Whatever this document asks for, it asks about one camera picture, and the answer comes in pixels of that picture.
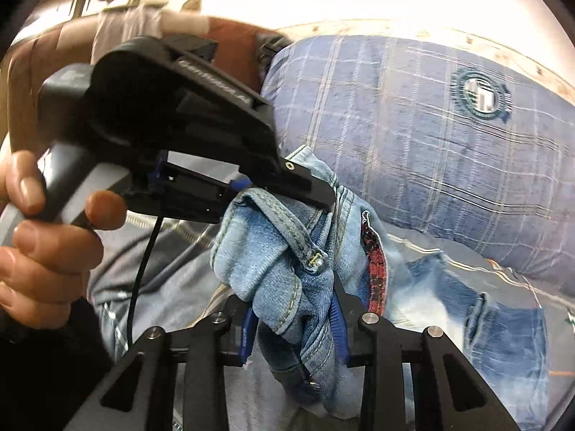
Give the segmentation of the person's left hand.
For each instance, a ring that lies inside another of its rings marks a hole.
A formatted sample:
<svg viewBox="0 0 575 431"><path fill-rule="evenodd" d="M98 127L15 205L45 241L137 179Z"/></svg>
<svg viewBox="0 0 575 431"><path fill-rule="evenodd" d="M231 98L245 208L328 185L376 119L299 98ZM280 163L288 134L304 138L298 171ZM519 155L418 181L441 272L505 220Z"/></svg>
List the person's left hand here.
<svg viewBox="0 0 575 431"><path fill-rule="evenodd" d="M12 244L1 248L1 308L23 326L59 329L72 303L85 295L89 272L102 261L100 237L33 218L46 198L32 152L2 159L1 203L12 203L27 217L15 227Z"/></svg>

